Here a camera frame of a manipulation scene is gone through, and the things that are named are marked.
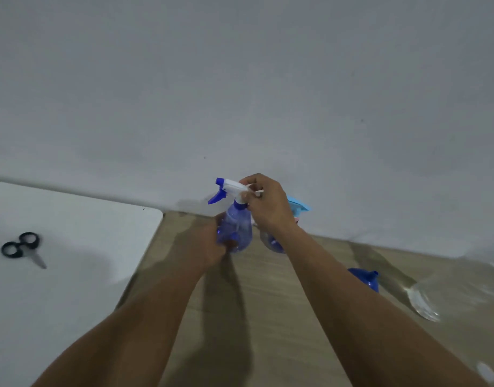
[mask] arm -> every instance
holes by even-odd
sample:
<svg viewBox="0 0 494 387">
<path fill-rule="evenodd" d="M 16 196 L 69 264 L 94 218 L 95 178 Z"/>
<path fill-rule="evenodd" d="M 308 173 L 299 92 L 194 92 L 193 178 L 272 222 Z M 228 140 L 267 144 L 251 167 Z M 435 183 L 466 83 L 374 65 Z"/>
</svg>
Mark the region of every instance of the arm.
<svg viewBox="0 0 494 387">
<path fill-rule="evenodd" d="M 264 175 L 240 181 L 258 225 L 281 243 L 315 314 L 355 387 L 485 386 L 453 354 L 387 299 L 369 289 L 306 232 L 281 185 Z"/>
<path fill-rule="evenodd" d="M 63 352 L 33 387 L 157 386 L 197 281 L 226 253 L 216 217 L 149 291 L 127 303 Z"/>
</svg>

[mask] light blue spray bottle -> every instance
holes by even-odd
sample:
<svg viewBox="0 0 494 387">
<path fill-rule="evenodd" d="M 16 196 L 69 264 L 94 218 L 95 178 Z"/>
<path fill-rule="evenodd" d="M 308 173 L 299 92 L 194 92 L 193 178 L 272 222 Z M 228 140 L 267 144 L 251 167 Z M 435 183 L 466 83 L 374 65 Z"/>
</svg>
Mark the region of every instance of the light blue spray bottle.
<svg viewBox="0 0 494 387">
<path fill-rule="evenodd" d="M 228 194 L 235 197 L 235 201 L 227 209 L 225 218 L 220 223 L 217 231 L 217 241 L 223 243 L 233 240 L 237 246 L 230 252 L 242 251 L 252 240 L 252 223 L 250 211 L 247 209 L 247 201 L 244 201 L 240 193 L 249 191 L 247 186 L 229 179 L 217 178 L 220 187 L 218 193 L 208 201 L 208 205 L 224 199 Z"/>
<path fill-rule="evenodd" d="M 301 212 L 309 212 L 311 210 L 310 207 L 290 196 L 288 197 L 288 203 L 290 204 L 290 208 L 292 209 L 293 217 L 296 223 L 299 222 L 299 216 L 301 215 Z M 259 233 L 259 237 L 261 238 L 263 244 L 270 250 L 284 254 L 282 246 L 274 238 L 274 236 L 272 236 L 268 232 L 261 231 Z"/>
</svg>

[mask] black scissor handle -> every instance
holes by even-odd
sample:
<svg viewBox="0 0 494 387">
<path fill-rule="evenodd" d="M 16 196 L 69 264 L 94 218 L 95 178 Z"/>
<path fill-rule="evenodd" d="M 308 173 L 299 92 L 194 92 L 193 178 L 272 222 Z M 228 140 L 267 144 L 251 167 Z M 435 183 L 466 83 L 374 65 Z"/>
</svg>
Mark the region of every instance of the black scissor handle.
<svg viewBox="0 0 494 387">
<path fill-rule="evenodd" d="M 20 243 L 16 243 L 15 241 L 8 241 L 3 246 L 1 246 L 1 253 L 8 258 L 20 258 L 23 256 L 23 251 L 21 250 L 21 248 L 19 248 L 19 246 L 21 246 Z M 14 251 L 13 253 L 9 253 L 8 251 L 11 249 L 11 247 L 15 248 L 16 251 Z"/>
<path fill-rule="evenodd" d="M 27 241 L 28 237 L 32 237 L 34 240 Z M 35 250 L 37 247 L 39 247 L 39 235 L 33 232 L 25 232 L 19 235 L 19 241 L 22 245 L 27 246 L 31 250 Z"/>
</svg>

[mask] forearm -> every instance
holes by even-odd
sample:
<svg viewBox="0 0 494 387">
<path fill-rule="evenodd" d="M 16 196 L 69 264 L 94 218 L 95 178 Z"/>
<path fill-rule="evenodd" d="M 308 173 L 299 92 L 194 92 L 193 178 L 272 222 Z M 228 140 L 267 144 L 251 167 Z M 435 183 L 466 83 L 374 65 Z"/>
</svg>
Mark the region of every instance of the forearm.
<svg viewBox="0 0 494 387">
<path fill-rule="evenodd" d="M 173 266 L 148 292 L 71 345 L 38 386 L 157 386 L 191 293 L 203 272 Z"/>
<path fill-rule="evenodd" d="M 302 229 L 292 225 L 274 235 L 354 386 L 485 385 Z"/>
</svg>

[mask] white table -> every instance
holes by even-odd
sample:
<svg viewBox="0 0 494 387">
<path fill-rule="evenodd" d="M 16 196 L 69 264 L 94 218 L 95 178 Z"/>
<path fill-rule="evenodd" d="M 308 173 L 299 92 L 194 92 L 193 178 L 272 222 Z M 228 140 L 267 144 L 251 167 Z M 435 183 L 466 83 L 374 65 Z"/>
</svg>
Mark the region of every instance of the white table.
<svg viewBox="0 0 494 387">
<path fill-rule="evenodd" d="M 0 253 L 0 386 L 30 385 L 118 303 L 162 220 L 157 209 L 0 182 L 0 247 L 41 236 L 41 269 Z"/>
</svg>

